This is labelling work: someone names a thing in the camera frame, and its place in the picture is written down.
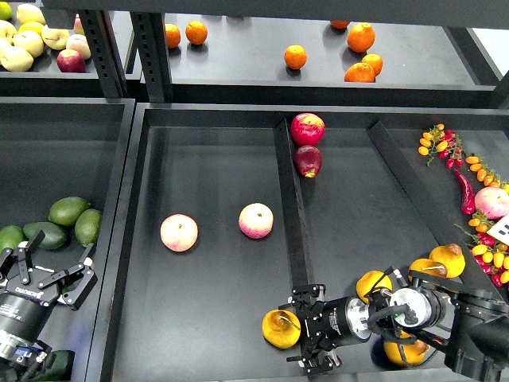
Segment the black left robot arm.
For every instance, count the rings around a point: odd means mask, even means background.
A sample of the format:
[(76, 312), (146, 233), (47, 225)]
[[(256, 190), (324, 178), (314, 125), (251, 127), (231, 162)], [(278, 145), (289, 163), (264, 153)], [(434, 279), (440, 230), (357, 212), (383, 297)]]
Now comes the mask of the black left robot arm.
[(45, 233), (37, 231), (15, 249), (1, 251), (1, 380), (31, 381), (56, 359), (39, 339), (56, 305), (77, 311), (98, 277), (92, 269), (95, 245), (89, 244), (77, 264), (54, 271), (33, 265)]

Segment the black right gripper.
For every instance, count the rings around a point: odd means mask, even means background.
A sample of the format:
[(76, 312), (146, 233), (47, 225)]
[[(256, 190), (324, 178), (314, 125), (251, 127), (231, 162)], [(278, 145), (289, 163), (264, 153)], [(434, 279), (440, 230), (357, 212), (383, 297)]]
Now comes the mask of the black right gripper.
[(324, 300), (324, 284), (296, 286), (286, 303), (278, 309), (295, 309), (301, 323), (301, 354), (287, 357), (286, 361), (296, 362), (306, 375), (319, 375), (342, 366), (336, 353), (339, 346), (339, 318), (344, 304), (343, 298)]

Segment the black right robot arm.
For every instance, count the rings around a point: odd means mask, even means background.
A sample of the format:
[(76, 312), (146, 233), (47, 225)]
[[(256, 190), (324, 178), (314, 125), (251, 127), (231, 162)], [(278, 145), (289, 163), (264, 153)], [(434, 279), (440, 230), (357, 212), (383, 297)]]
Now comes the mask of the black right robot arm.
[(327, 301), (323, 284), (293, 289), (286, 307), (301, 323), (301, 353), (294, 360), (309, 376), (341, 366), (335, 350), (365, 343), (373, 334), (397, 344), (422, 341), (445, 365), (476, 381), (498, 381), (508, 366), (508, 305), (492, 293), (437, 276), (396, 268), (399, 288), (374, 285), (364, 299)]

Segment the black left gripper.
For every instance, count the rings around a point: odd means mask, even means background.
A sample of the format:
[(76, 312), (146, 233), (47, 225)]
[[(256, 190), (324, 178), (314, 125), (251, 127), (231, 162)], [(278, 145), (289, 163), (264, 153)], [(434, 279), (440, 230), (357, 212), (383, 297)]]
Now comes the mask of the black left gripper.
[[(87, 299), (98, 277), (92, 270), (95, 245), (85, 247), (78, 263), (55, 272), (33, 267), (31, 255), (39, 248), (45, 234), (42, 230), (16, 249), (1, 251), (1, 311), (22, 311), (29, 307), (53, 308), (61, 304), (77, 311)], [(8, 277), (16, 264), (18, 274)]]

